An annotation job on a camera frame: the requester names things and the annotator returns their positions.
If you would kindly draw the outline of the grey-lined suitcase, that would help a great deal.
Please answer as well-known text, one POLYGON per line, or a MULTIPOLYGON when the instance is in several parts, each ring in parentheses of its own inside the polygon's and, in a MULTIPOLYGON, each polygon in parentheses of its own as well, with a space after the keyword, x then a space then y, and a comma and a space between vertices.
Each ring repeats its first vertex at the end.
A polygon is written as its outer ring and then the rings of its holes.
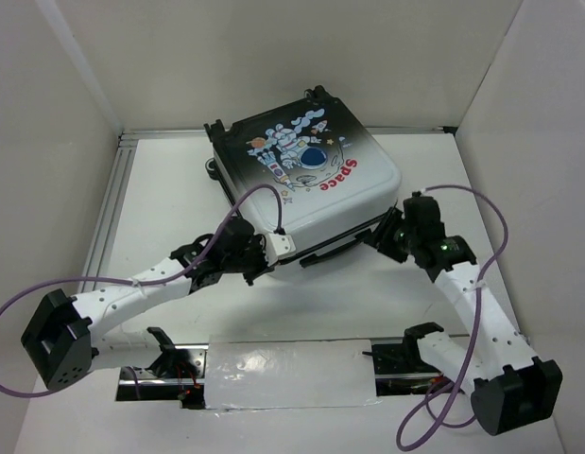
POLYGON ((296 251, 276 276, 354 248, 398 200, 401 170, 343 101, 321 85, 303 98, 205 127, 206 167, 259 232, 283 227, 296 251))

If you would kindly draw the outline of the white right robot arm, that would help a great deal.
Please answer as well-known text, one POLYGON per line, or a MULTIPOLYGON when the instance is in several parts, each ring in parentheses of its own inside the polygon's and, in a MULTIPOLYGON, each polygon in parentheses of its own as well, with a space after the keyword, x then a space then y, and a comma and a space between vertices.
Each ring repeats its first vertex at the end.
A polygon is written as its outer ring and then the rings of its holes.
POLYGON ((367 244, 399 263, 412 258, 442 292, 470 334, 462 348, 436 323, 405 330, 402 359, 428 365, 470 399, 478 424, 499 435, 551 417, 562 371, 542 360, 487 288, 485 266, 461 236, 448 236, 437 201, 421 193, 390 208, 367 244))

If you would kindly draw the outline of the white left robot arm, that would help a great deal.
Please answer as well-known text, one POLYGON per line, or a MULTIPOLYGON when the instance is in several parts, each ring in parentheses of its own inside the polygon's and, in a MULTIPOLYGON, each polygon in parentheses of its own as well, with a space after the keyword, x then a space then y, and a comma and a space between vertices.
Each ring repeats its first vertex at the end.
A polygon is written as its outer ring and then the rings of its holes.
POLYGON ((22 336, 43 384, 58 392, 93 370, 139 364, 156 377, 172 373, 176 354, 158 328, 111 338, 116 326, 173 300, 239 273, 251 284, 294 252, 283 230, 258 234, 242 218, 232 218, 215 234, 198 237, 166 259, 130 278, 68 296, 56 289, 45 294, 22 336))

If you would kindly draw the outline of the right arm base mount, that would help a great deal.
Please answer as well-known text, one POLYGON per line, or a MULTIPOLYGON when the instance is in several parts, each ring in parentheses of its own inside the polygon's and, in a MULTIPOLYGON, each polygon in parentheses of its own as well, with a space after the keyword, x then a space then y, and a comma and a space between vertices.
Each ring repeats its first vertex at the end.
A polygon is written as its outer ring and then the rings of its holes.
POLYGON ((401 342, 373 343, 362 355, 372 361, 379 397, 425 395, 450 382, 436 368, 410 359, 401 342))

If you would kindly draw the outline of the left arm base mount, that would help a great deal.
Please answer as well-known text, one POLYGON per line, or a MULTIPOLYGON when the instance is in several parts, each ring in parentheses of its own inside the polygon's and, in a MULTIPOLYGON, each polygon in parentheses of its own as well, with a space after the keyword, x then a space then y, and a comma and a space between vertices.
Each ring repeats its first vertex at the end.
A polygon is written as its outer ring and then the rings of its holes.
POLYGON ((182 409, 204 410, 208 344, 176 344, 159 327, 146 331, 158 344, 148 366, 120 369, 117 402, 177 401, 182 409))

